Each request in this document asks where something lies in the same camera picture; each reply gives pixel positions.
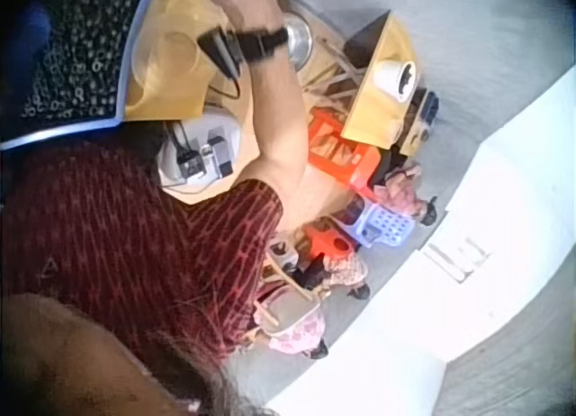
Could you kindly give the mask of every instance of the gray floor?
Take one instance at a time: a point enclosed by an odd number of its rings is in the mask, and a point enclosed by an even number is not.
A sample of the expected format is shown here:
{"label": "gray floor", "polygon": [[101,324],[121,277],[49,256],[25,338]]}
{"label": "gray floor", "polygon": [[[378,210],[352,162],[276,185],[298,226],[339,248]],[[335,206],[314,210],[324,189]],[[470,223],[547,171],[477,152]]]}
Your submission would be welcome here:
{"label": "gray floor", "polygon": [[[441,99],[435,132],[418,156],[425,171],[421,193],[438,195],[440,207],[450,200],[480,143],[574,63],[573,11],[566,0],[302,1],[347,37],[389,9],[409,30],[427,84]],[[364,251],[371,287],[382,288],[430,232],[417,229],[400,249]],[[364,306],[343,294],[328,301],[328,344]],[[263,350],[236,356],[229,366],[241,390],[266,401],[310,362]]]}
{"label": "gray floor", "polygon": [[450,363],[435,416],[562,416],[574,376],[574,252],[503,330]]}

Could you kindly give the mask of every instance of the watch strap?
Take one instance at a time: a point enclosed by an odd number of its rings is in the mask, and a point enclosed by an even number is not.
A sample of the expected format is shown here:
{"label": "watch strap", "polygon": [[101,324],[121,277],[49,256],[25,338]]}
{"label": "watch strap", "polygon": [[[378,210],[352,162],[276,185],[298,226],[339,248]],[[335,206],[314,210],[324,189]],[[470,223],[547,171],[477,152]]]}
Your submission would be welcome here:
{"label": "watch strap", "polygon": [[264,29],[237,33],[236,39],[246,62],[257,62],[270,58],[278,47],[288,43],[288,31],[285,27],[276,32]]}

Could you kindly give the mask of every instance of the orange stool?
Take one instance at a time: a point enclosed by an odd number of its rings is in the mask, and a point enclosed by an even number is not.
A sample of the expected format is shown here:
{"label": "orange stool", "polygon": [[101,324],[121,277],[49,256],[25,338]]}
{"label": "orange stool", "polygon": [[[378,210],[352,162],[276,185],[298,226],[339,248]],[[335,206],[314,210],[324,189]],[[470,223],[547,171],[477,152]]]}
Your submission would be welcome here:
{"label": "orange stool", "polygon": [[314,107],[311,114],[308,161],[354,191],[366,194],[368,180],[381,161],[379,150],[341,138],[342,123],[325,110]]}
{"label": "orange stool", "polygon": [[310,242],[310,258],[320,254],[334,260],[346,259],[355,252],[355,242],[345,235],[328,217],[302,227]]}

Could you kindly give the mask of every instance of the red shirt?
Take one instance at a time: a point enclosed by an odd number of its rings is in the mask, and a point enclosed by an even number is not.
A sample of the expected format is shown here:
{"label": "red shirt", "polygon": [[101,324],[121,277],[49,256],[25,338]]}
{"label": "red shirt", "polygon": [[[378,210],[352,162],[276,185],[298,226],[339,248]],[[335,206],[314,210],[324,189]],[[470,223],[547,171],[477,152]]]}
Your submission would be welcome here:
{"label": "red shirt", "polygon": [[145,364],[160,333],[220,361],[246,331],[281,215],[278,196],[256,180],[189,206],[121,149],[44,151],[2,212],[4,294],[71,304]]}

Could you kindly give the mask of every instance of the blue plastic stool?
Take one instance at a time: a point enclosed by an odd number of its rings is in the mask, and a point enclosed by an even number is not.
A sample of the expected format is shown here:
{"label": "blue plastic stool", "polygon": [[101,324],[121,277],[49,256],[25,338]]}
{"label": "blue plastic stool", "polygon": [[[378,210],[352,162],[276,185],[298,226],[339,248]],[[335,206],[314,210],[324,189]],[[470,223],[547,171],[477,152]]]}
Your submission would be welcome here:
{"label": "blue plastic stool", "polygon": [[366,248],[374,243],[399,247],[416,225],[411,218],[390,212],[359,194],[344,211],[331,217],[340,229]]}

